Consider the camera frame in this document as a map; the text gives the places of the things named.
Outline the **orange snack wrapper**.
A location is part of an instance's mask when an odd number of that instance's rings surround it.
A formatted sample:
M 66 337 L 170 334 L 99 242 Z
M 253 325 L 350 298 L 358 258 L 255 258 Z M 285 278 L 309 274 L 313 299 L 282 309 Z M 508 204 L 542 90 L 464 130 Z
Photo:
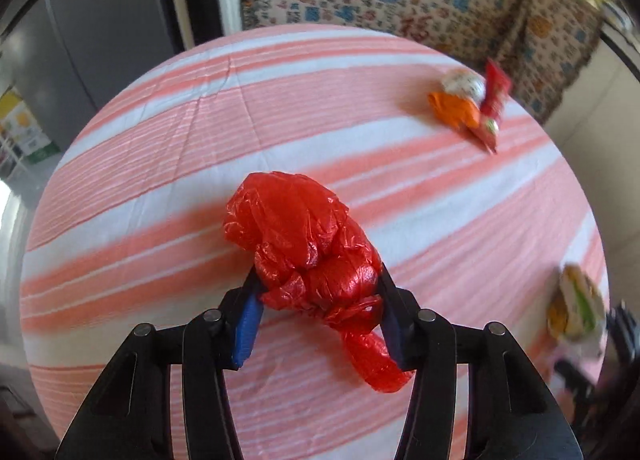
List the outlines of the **orange snack wrapper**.
M 427 95 L 427 102 L 436 119 L 454 130 L 476 129 L 480 125 L 480 109 L 469 98 L 447 92 L 432 92 Z

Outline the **grey double door refrigerator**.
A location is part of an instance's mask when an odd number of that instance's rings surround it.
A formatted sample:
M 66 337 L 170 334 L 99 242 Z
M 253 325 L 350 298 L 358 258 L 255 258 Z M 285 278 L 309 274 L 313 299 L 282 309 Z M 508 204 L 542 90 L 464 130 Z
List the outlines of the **grey double door refrigerator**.
M 61 149 L 180 49 L 170 0 L 15 0 L 1 20 L 2 76 Z

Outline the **small yellow snack wrapper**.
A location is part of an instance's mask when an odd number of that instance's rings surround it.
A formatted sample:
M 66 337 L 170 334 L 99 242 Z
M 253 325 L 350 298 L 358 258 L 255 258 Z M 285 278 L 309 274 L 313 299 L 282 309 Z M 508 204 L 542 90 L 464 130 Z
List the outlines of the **small yellow snack wrapper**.
M 547 309 L 553 339 L 579 359 L 597 359 L 604 352 L 605 305 L 598 287 L 582 268 L 566 263 Z

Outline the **patterned fu character cloth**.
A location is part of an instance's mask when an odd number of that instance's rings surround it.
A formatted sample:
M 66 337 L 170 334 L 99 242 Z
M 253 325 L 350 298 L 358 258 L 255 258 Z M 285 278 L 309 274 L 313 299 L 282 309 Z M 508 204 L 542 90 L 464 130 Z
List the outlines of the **patterned fu character cloth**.
M 387 32 L 475 70 L 496 62 L 512 95 L 546 122 L 600 42 L 584 0 L 241 0 L 245 28 L 335 24 Z

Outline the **long red snack wrapper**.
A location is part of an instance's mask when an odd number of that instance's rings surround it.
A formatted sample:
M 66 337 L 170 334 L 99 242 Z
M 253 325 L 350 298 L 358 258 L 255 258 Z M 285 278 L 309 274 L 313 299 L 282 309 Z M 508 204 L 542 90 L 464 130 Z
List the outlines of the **long red snack wrapper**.
M 488 60 L 485 75 L 485 97 L 480 104 L 480 121 L 472 133 L 492 153 L 497 153 L 502 116 L 512 89 L 510 77 L 494 61 Z

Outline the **yellow cardboard box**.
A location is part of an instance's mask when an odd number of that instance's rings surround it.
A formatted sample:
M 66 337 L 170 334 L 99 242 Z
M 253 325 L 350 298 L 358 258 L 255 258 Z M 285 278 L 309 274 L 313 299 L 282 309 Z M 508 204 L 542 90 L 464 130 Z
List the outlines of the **yellow cardboard box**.
M 31 165 L 60 152 L 58 145 L 44 133 L 26 102 L 14 89 L 1 96 L 0 120 L 1 133 L 16 145 Z

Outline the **silver foil wrapper ball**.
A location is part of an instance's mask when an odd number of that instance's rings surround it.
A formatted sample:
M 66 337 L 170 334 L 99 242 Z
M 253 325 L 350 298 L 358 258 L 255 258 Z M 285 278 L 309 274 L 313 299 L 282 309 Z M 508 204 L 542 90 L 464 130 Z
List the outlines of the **silver foil wrapper ball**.
M 442 77 L 442 90 L 448 94 L 482 104 L 486 94 L 485 79 L 467 68 L 457 68 Z

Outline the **red plastic bag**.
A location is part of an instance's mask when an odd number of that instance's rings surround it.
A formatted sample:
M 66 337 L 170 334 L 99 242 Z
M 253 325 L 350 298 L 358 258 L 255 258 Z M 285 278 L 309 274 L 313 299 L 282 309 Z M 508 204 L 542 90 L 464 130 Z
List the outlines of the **red plastic bag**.
M 226 209 L 224 237 L 252 254 L 262 303 L 336 331 L 374 391 L 395 393 L 409 382 L 376 330 L 383 262 L 337 194 L 303 174 L 254 172 Z

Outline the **pink striped tablecloth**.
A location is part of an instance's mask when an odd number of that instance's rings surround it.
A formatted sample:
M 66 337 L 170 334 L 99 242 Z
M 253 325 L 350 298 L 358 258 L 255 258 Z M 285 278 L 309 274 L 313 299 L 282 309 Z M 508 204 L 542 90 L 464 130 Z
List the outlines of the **pink striped tablecloth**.
M 428 97 L 456 68 L 373 31 L 271 27 L 171 58 L 107 103 L 52 173 L 24 258 L 26 357 L 53 430 L 135 325 L 184 324 L 258 266 L 265 314 L 226 376 L 244 456 L 392 458 L 410 388 L 371 388 L 343 346 L 369 250 L 448 321 L 501 321 L 550 379 L 560 270 L 608 291 L 597 222 L 518 104 L 495 151 L 435 118 Z

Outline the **white lower cabinets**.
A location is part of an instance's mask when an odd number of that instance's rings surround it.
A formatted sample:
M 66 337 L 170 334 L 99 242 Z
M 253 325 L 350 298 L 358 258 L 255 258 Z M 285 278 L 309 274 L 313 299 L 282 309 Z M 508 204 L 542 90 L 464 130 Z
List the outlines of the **white lower cabinets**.
M 582 184 L 612 298 L 639 310 L 639 52 L 611 27 L 544 125 Z

